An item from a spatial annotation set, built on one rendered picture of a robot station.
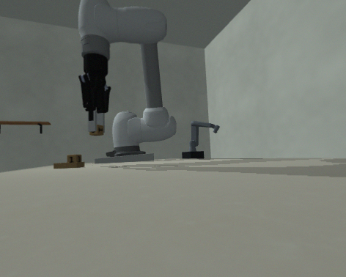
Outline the tan wooden number cube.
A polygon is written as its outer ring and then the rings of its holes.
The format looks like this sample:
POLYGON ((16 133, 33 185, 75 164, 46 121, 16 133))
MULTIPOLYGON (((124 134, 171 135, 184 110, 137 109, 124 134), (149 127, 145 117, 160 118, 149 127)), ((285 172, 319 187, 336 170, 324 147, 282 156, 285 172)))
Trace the tan wooden number cube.
POLYGON ((91 136, 103 136, 103 125, 97 125, 97 131, 89 132, 91 136))
POLYGON ((67 155, 68 163, 77 163, 81 162, 81 155, 67 155))

